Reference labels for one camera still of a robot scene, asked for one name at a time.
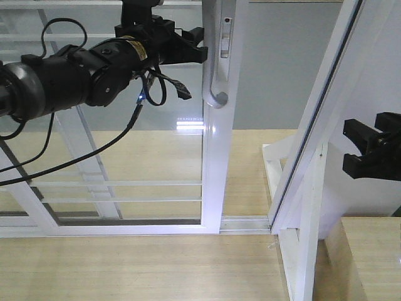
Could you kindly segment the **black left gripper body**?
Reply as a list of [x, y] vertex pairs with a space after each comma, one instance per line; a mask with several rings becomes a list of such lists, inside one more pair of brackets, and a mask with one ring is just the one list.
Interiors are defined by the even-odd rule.
[[123, 1], [115, 36], [136, 42], [145, 49], [139, 57], [155, 55], [163, 65], [188, 62], [188, 39], [175, 32], [175, 22], [152, 13], [162, 1]]

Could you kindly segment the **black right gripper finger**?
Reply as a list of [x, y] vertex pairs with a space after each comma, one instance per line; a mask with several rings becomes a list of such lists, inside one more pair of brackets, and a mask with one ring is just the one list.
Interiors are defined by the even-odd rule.
[[364, 161], [361, 157], [356, 155], [344, 155], [342, 170], [353, 179], [379, 178], [377, 166]]
[[380, 132], [356, 119], [345, 120], [343, 135], [352, 141], [363, 156], [378, 152]]

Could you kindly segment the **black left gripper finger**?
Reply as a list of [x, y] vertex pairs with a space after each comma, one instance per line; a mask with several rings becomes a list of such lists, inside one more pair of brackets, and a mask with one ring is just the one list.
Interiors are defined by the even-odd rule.
[[191, 46], [197, 47], [204, 40], [204, 28], [195, 27], [190, 31], [182, 30], [181, 37]]
[[203, 63], [208, 56], [208, 47], [183, 48], [175, 57], [176, 63]]

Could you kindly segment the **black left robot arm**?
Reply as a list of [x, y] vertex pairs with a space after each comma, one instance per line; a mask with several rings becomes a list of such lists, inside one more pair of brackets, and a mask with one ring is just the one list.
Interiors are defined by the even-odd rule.
[[175, 23], [154, 15], [157, 1], [124, 1], [115, 37], [85, 49], [66, 45], [53, 55], [23, 55], [1, 66], [1, 115], [25, 122], [79, 104], [105, 107], [133, 79], [148, 78], [161, 85], [169, 77], [161, 65], [203, 63], [208, 49], [201, 45], [204, 29], [176, 32]]

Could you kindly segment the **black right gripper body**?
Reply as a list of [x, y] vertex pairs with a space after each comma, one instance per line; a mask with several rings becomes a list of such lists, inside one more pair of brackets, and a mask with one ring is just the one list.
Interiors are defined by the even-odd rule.
[[377, 179], [400, 181], [400, 114], [377, 114], [375, 128], [381, 130], [377, 140], [378, 157], [373, 167]]

